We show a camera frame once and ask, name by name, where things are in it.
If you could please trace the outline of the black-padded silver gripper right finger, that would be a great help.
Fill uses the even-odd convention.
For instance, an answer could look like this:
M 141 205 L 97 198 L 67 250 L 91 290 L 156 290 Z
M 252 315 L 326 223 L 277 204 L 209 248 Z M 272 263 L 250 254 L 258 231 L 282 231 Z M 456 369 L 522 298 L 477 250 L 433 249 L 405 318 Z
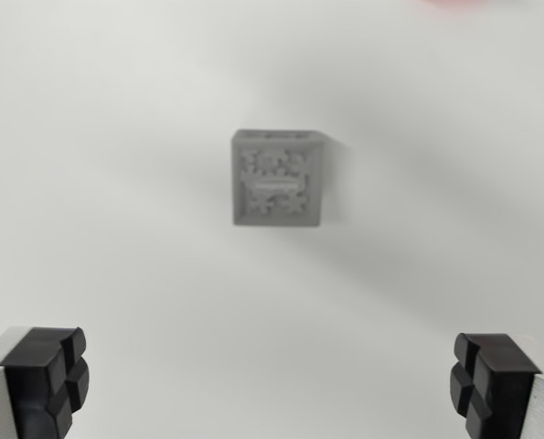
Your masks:
M 450 395 L 474 439 L 544 438 L 544 361 L 525 337 L 460 333 Z

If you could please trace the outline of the black-padded silver gripper left finger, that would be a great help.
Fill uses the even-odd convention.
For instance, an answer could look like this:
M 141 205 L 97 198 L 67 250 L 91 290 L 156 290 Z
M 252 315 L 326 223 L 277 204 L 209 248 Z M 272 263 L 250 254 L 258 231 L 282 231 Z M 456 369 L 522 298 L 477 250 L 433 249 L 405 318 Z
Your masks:
M 83 330 L 10 327 L 0 336 L 0 438 L 60 439 L 86 401 Z

